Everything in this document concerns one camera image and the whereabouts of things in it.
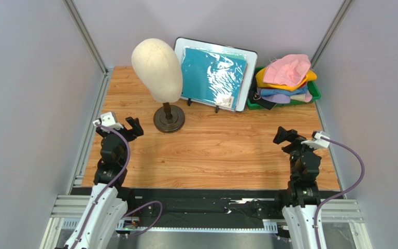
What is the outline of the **dark round stand base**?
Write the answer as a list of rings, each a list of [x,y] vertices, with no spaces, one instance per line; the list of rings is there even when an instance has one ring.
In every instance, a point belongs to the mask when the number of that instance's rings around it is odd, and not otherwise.
[[[183,127],[185,114],[180,107],[163,103],[163,106],[155,112],[153,122],[160,132],[174,133]]]

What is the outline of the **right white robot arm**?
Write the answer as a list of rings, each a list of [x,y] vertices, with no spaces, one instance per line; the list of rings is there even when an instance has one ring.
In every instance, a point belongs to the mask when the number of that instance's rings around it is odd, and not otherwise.
[[[323,137],[322,131],[314,131],[308,140],[293,129],[279,127],[273,139],[275,144],[290,143],[282,148],[289,155],[290,180],[276,201],[287,223],[293,248],[326,248],[318,209],[321,196],[316,182],[321,157],[314,153],[316,149],[328,147]]]

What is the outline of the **cream mannequin head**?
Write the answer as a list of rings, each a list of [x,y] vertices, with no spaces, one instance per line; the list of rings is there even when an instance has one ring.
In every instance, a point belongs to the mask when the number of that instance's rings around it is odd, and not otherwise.
[[[149,38],[139,43],[131,55],[132,67],[155,101],[175,103],[182,92],[180,62],[166,42]]]

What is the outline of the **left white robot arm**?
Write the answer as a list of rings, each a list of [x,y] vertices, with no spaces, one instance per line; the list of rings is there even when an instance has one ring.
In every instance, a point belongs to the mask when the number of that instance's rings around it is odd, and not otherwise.
[[[139,119],[127,117],[127,129],[113,112],[102,114],[93,121],[96,133],[102,137],[100,159],[88,204],[64,248],[105,248],[128,209],[127,193],[122,184],[131,158],[130,142],[144,131]]]

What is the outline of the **pink beige hat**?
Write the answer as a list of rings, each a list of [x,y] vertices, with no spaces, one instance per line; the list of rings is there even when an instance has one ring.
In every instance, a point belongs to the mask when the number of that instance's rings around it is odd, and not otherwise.
[[[312,94],[307,91],[306,93],[292,95],[290,96],[290,99],[293,101],[309,103],[312,100]]]

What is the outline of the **aluminium frame rail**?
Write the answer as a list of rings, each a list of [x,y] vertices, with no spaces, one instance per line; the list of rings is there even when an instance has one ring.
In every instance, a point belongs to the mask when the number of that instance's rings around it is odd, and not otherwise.
[[[55,248],[61,240],[67,240],[64,231],[75,229],[79,224],[89,196],[84,195],[59,195],[56,198],[46,232],[40,248]],[[372,248],[365,228],[364,219],[356,200],[334,199],[323,205],[320,224],[337,224],[332,232],[343,234],[343,230],[351,233],[351,242],[356,248]],[[288,230],[285,221],[281,219],[263,219],[259,228],[205,228],[205,227],[152,227],[150,232],[174,233],[241,233],[241,234],[268,234],[276,240],[284,240],[279,235],[279,230]]]

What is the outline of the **pink bucket hat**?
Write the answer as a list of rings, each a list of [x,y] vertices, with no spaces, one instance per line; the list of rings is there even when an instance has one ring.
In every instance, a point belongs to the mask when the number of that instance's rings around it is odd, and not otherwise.
[[[306,81],[311,62],[306,54],[289,54],[271,62],[265,69],[263,82],[266,84],[297,87]]]

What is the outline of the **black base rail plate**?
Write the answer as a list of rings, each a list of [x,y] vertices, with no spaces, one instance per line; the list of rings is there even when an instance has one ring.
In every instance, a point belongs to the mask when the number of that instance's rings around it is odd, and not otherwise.
[[[154,228],[262,228],[265,219],[282,219],[282,190],[205,190],[122,188],[116,198],[128,216],[142,227]]]

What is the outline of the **lavender hat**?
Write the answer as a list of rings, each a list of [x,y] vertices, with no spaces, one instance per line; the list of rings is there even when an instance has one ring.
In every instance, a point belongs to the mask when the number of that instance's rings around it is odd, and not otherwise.
[[[288,104],[290,103],[291,99],[290,96],[283,95],[283,94],[276,94],[271,96],[261,96],[263,99],[278,103],[278,104]]]

